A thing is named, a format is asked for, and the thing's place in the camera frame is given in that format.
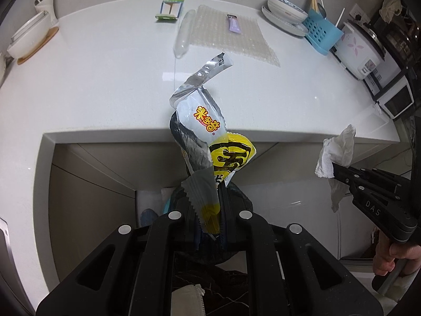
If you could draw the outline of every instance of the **wooden trivet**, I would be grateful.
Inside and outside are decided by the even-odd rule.
[[[57,32],[58,32],[57,26],[50,28],[46,37],[44,38],[44,41],[41,44],[39,44],[39,46],[35,50],[33,50],[29,56],[25,58],[19,58],[18,65],[21,65],[22,63],[26,62],[29,58],[31,58],[34,54],[36,54],[45,44],[47,44],[51,40],[52,37],[55,36]]]

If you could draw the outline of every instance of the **spoon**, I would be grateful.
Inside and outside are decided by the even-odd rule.
[[[319,12],[323,16],[324,19],[326,19],[326,10],[325,8],[318,2],[317,7],[319,7]]]

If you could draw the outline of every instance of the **yellow wrapper section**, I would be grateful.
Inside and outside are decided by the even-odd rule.
[[[231,172],[241,169],[256,154],[253,144],[245,136],[229,132],[227,136],[228,142],[227,137],[224,137],[209,146],[217,183],[222,182]]]
[[[219,204],[211,204],[202,207],[202,217],[208,233],[219,234],[219,212]]]

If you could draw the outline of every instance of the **white table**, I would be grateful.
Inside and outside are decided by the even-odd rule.
[[[0,217],[35,308],[58,284],[48,227],[55,143],[172,141],[169,97],[221,51],[191,46],[175,60],[178,23],[156,22],[161,1],[121,0],[67,15],[42,50],[12,65],[0,88]],[[231,131],[252,141],[321,141],[352,123],[357,142],[399,141],[363,83],[332,55],[320,55],[248,7],[186,0],[183,11],[200,4],[257,18],[281,64],[228,52],[233,67],[206,87]],[[231,108],[232,101],[240,103]]]

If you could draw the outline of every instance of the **silver screw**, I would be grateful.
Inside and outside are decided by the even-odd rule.
[[[253,214],[248,210],[243,210],[239,212],[239,217],[245,220],[251,219],[252,216]]]
[[[174,210],[174,211],[172,211],[171,213],[168,214],[168,217],[172,220],[178,220],[180,217],[182,217],[182,213]]]
[[[118,232],[123,235],[129,234],[130,231],[131,231],[131,227],[129,225],[122,225],[120,226],[120,228],[118,228]]]
[[[303,231],[303,228],[300,225],[294,223],[293,225],[290,226],[290,231],[291,233],[299,234]]]

